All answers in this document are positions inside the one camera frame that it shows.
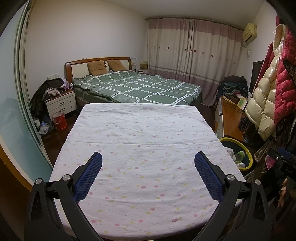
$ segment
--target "cream puffer jacket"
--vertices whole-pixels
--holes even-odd
[[[271,135],[275,136],[274,103],[276,75],[286,36],[286,25],[278,25],[274,32],[273,52],[275,57],[263,78],[259,81],[258,87],[253,91],[252,97],[245,109],[247,117],[258,127],[258,133],[264,141]]]

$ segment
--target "blue mesh pad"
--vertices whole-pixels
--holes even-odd
[[[78,179],[75,185],[75,194],[73,196],[76,203],[79,203],[79,201],[86,198],[87,193],[102,167],[102,163],[102,155],[100,153],[96,154]]]
[[[194,164],[211,197],[219,203],[222,202],[224,199],[223,185],[200,153],[196,153]]]
[[[289,152],[287,152],[283,147],[278,148],[278,153],[280,153],[285,159],[290,160],[291,155]]]

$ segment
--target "red bucket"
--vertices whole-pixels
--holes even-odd
[[[57,131],[62,131],[67,128],[67,122],[65,114],[62,111],[58,111],[52,115],[52,121]]]

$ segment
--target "white nightstand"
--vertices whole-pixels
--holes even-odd
[[[63,111],[67,114],[77,109],[73,90],[67,90],[55,98],[46,100],[45,103],[51,120],[55,112]]]

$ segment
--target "wall outlet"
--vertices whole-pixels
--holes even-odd
[[[47,77],[47,79],[48,79],[48,80],[53,80],[53,79],[58,78],[58,77],[59,77],[59,73],[57,73],[57,74],[53,74],[53,75],[49,75],[49,76]]]

